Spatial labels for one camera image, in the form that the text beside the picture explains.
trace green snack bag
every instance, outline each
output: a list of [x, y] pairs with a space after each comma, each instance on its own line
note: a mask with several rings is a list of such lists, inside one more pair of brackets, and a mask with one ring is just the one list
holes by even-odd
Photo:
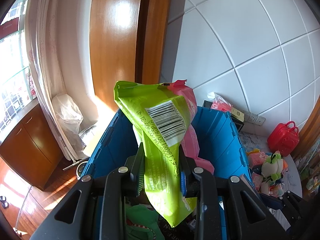
[[196, 207], [196, 198], [185, 198], [180, 192], [179, 145], [190, 125], [186, 100], [159, 84], [118, 81], [114, 93], [143, 141], [147, 197], [175, 227]]

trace green plush toy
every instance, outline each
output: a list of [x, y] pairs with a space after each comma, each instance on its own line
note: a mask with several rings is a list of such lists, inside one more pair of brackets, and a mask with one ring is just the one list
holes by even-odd
[[261, 168], [261, 174], [264, 178], [270, 179], [271, 182], [281, 178], [283, 169], [283, 159], [280, 152], [276, 151], [271, 156], [268, 156]]

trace wall socket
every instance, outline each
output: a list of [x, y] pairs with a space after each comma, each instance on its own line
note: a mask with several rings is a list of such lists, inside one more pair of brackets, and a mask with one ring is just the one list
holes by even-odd
[[261, 126], [263, 122], [266, 120], [264, 117], [260, 115], [256, 115], [247, 111], [242, 111], [244, 113], [244, 121], [253, 123], [255, 125]]
[[251, 113], [249, 116], [248, 122], [255, 123], [257, 119], [258, 119], [258, 116], [256, 114]]
[[262, 125], [265, 120], [266, 120], [265, 117], [258, 115], [258, 118], [254, 124]]

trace barcode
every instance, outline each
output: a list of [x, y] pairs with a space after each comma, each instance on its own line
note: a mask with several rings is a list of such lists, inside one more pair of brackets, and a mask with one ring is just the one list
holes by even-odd
[[187, 127], [183, 117], [171, 100], [146, 108], [146, 111], [169, 147], [183, 139]]

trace red handbag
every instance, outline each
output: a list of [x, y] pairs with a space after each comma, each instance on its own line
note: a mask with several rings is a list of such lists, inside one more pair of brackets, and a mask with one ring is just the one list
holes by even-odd
[[278, 124], [267, 139], [270, 151], [274, 153], [278, 150], [282, 156], [288, 156], [299, 142], [298, 133], [299, 129], [293, 121]]

